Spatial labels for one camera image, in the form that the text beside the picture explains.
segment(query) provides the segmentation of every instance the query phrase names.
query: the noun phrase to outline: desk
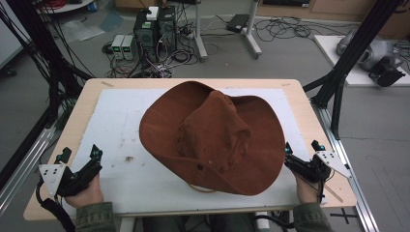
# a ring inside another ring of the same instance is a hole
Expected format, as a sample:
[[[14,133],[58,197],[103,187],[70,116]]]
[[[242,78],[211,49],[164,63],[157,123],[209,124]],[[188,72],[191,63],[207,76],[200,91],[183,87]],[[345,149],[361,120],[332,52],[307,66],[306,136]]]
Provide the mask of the desk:
[[[153,88],[171,88],[188,79],[91,79],[87,81],[73,113],[61,134],[61,137],[56,144],[55,150],[51,156],[51,162],[55,160],[58,154],[65,147],[69,147],[72,151],[72,157],[69,160],[69,165],[73,161],[73,157],[78,151],[80,141],[85,132],[88,122],[92,117],[98,102],[100,93],[104,89],[153,89]],[[297,80],[289,79],[196,79],[213,88],[272,88],[281,89],[285,93],[295,120],[298,124],[300,133],[304,139],[305,145],[309,152],[313,155],[314,151],[310,147],[313,139],[320,141],[327,148],[331,148],[327,140],[326,134],[321,128],[319,121],[313,112],[308,98],[303,91],[301,84]],[[335,174],[335,176],[327,183],[325,194],[328,198],[328,203],[324,207],[353,207],[356,204],[356,197],[351,189],[348,181]],[[42,188],[42,196],[46,197],[45,188]],[[268,207],[263,209],[254,209],[255,211],[278,211],[290,210],[288,207]],[[39,219],[54,219],[55,217],[42,209],[33,194],[25,212],[24,217],[28,220]]]
[[[259,0],[250,0],[252,1],[250,5],[250,11],[249,11],[249,22],[248,22],[248,28],[244,28],[242,32],[245,34],[245,38],[249,42],[250,47],[252,48],[253,53],[255,54],[255,59],[259,58],[259,55],[262,54],[262,50],[260,49],[259,45],[256,43],[256,40],[252,36],[252,28],[256,16],[256,10],[257,10],[257,5],[259,3]],[[198,48],[199,51],[199,56],[200,56],[200,61],[204,61],[205,59],[208,58],[208,54],[206,52],[204,42],[202,42],[201,38],[201,0],[196,0],[196,29],[194,33],[195,37],[195,42],[196,42],[196,47]]]

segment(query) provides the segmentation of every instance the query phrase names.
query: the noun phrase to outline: electronic equipment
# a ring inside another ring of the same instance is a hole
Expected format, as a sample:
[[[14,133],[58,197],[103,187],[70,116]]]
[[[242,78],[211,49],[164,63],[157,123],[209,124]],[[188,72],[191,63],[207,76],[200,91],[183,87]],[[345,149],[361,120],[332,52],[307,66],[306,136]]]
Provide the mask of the electronic equipment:
[[[159,41],[159,25],[157,21],[147,20],[147,11],[136,15],[133,34],[137,43],[139,56],[145,56],[151,62],[157,62],[157,43]]]
[[[147,20],[155,21],[158,18],[159,7],[149,7],[149,13],[147,14]]]
[[[241,33],[242,29],[247,25],[249,14],[235,14],[226,25],[226,30]]]
[[[337,44],[337,55],[341,55],[350,44],[356,30],[350,30],[347,35]],[[400,57],[400,50],[395,48],[390,41],[385,41],[376,36],[370,43],[366,51],[358,61],[359,66],[369,72],[373,82],[380,87],[389,87],[405,76],[403,72],[397,70],[403,60]]]
[[[123,43],[125,37],[126,36],[124,35],[117,35],[114,39],[114,42],[112,42],[112,52],[114,52],[114,57],[117,60],[124,59],[123,51],[121,50],[121,44]]]
[[[133,60],[136,56],[136,44],[133,36],[126,36],[121,44],[125,60]]]
[[[166,7],[160,10],[158,22],[160,25],[162,47],[165,47],[168,54],[177,50],[175,21],[176,14],[174,6]]]

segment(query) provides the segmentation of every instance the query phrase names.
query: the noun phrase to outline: cowboy hat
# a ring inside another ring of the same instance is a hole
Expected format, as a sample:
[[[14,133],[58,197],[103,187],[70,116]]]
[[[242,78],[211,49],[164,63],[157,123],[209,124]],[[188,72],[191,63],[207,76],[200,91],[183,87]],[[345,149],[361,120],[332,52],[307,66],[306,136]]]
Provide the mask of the cowboy hat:
[[[196,81],[159,97],[143,115],[139,137],[189,184],[243,195],[267,189],[285,155],[283,130],[266,101],[229,97]]]

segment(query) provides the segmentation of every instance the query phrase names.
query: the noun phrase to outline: metal bracket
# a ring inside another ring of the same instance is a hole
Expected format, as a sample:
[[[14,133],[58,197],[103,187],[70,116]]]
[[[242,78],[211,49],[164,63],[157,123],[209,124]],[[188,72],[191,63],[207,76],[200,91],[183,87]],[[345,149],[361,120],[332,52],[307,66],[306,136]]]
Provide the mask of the metal bracket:
[[[45,186],[48,189],[48,194],[54,196],[57,193],[58,186],[60,186],[66,165],[64,163],[42,164],[39,165],[39,169]]]
[[[319,151],[316,155],[330,168],[338,172],[340,175],[347,179],[351,179],[352,175],[346,166],[341,162],[340,157],[335,151]]]

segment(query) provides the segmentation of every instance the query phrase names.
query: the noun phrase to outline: floor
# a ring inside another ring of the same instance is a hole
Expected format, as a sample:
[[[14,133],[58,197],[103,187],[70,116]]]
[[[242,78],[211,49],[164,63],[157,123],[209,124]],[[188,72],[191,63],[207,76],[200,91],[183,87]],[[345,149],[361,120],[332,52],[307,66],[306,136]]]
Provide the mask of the floor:
[[[101,53],[103,45],[112,41],[116,34],[129,34],[133,27],[132,14],[117,13],[109,2],[102,4],[97,13],[92,14],[83,9],[61,14],[59,18],[62,23],[86,19],[83,22],[86,26],[108,28],[108,31],[91,40],[70,43],[84,65],[98,77],[104,77],[109,71],[109,61]],[[215,20],[216,17],[209,16],[203,20],[202,28],[210,25],[207,33],[226,33],[224,30],[214,30],[223,27],[220,22],[214,23]],[[321,23],[328,26],[346,25],[327,21]],[[347,25],[334,29],[345,34],[355,27]],[[325,35],[333,35],[333,32],[323,28],[316,29]],[[260,31],[260,35],[263,40],[272,38],[266,31]],[[311,40],[276,38],[271,42],[262,42],[260,38],[255,38],[263,51],[257,60],[240,36],[204,37],[209,59],[203,63],[178,67],[172,77],[293,78],[306,85],[332,68],[317,44]],[[31,59],[22,52],[11,65],[17,75],[7,76],[2,73],[0,77],[0,168],[4,167],[48,104],[47,84]],[[307,95],[313,97],[316,91],[310,91]],[[380,231],[408,231],[410,227],[410,159],[407,157],[410,150],[409,99],[408,87],[344,88],[339,124],[341,141]],[[0,217],[2,231],[62,230],[58,221],[27,221],[23,218],[25,206],[37,182],[38,174],[32,170]],[[339,217],[343,212],[348,217]],[[354,209],[332,209],[326,210],[326,213],[336,231],[363,230]],[[204,217],[192,217],[187,228],[196,232],[209,231]],[[140,223],[135,231],[141,231]]]

